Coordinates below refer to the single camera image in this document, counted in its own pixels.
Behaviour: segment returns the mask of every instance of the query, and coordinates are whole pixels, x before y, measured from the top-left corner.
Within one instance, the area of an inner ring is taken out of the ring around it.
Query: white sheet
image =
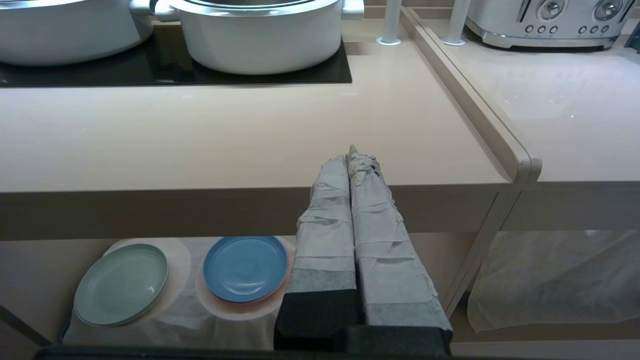
[[[480,269],[467,313],[476,332],[636,318],[640,232],[501,232]]]

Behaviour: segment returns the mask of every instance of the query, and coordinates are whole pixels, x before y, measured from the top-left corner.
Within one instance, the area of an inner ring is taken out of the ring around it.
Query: white pole
[[[400,24],[400,11],[402,8],[402,0],[387,0],[387,9],[385,10],[385,32],[381,38],[376,41],[380,45],[394,46],[400,44],[398,39],[398,25]]]
[[[453,4],[451,21],[449,21],[449,33],[442,39],[443,43],[452,46],[465,44],[465,41],[460,37],[462,36],[462,29],[465,28],[465,20],[467,19],[470,3],[471,0],[456,0]]]

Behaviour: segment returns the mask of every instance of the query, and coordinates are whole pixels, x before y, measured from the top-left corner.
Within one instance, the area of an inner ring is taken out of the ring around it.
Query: black induction cooktop
[[[0,88],[350,83],[344,44],[328,60],[277,75],[234,75],[191,59],[180,26],[156,26],[143,44],[108,58],[56,67],[0,63]]]

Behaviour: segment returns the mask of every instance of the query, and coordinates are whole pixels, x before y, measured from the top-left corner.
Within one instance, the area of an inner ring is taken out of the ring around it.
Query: pot handle
[[[180,21],[176,8],[167,0],[129,0],[129,11],[140,15],[153,15],[161,22]]]
[[[342,18],[344,20],[364,19],[364,0],[342,0]]]

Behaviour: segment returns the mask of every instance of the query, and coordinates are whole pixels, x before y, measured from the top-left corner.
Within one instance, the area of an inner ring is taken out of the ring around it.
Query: pot lid
[[[217,6],[221,8],[276,8],[279,6],[290,6],[301,3],[308,3],[313,0],[188,0],[206,6]]]
[[[56,6],[78,3],[86,0],[0,0],[0,9],[39,8],[41,6]]]
[[[309,12],[340,0],[166,0],[183,12],[218,17],[269,17]]]

